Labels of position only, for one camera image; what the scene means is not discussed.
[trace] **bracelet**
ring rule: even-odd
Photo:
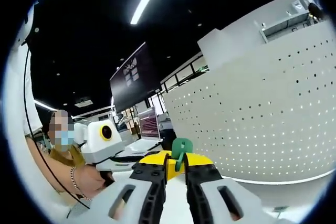
[[[80,194],[81,194],[81,196],[84,198],[84,199],[86,199],[86,200],[88,200],[88,201],[92,201],[92,199],[89,199],[88,197],[86,197],[82,192],[81,192],[81,190],[78,188],[78,186],[77,186],[77,184],[76,184],[76,182],[75,182],[75,178],[74,178],[74,176],[73,176],[73,173],[75,172],[75,167],[73,167],[73,168],[71,168],[71,170],[70,170],[70,178],[71,178],[71,182],[72,182],[72,184],[73,184],[73,186],[75,187],[75,189],[77,189],[79,192],[80,192]]]

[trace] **perforated white panel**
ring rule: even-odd
[[[324,22],[169,92],[176,135],[222,175],[293,182],[334,168],[336,40]]]

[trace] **hand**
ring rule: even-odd
[[[113,180],[112,173],[108,173],[108,176]],[[76,168],[74,179],[82,194],[89,199],[105,189],[105,180],[100,176],[96,168],[91,165]]]

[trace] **black cable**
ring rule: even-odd
[[[24,79],[23,79],[23,99],[24,99],[24,103],[25,103],[25,112],[26,112],[26,119],[27,119],[27,123],[28,123],[28,127],[29,127],[29,131],[30,131],[30,135],[31,135],[31,139],[33,139],[36,148],[38,149],[38,152],[41,156],[41,158],[43,159],[43,162],[45,163],[45,165],[48,167],[48,170],[51,172],[51,174],[53,175],[53,177],[55,178],[55,180],[61,185],[61,187],[72,197],[74,198],[77,202],[81,203],[84,207],[86,207],[87,209],[90,209],[90,207],[88,207],[87,205],[85,205],[83,202],[81,202],[79,199],[77,199],[74,195],[72,195],[71,192],[68,191],[67,188],[65,188],[65,186],[58,180],[58,178],[56,177],[56,175],[52,172],[52,170],[50,169],[49,165],[47,164],[47,162],[45,161],[41,150],[39,149],[39,147],[37,146],[37,143],[34,139],[34,135],[33,135],[33,131],[32,131],[32,127],[30,126],[30,122],[29,122],[29,117],[28,117],[28,112],[27,112],[27,104],[26,104],[26,70],[27,70],[27,63],[28,63],[28,55],[29,55],[29,48],[27,50],[27,57],[26,57],[26,63],[25,63],[25,71],[24,71]]]

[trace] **green object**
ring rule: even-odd
[[[184,153],[193,152],[193,143],[187,138],[176,138],[173,141],[172,158],[176,159],[175,171],[181,168]]]

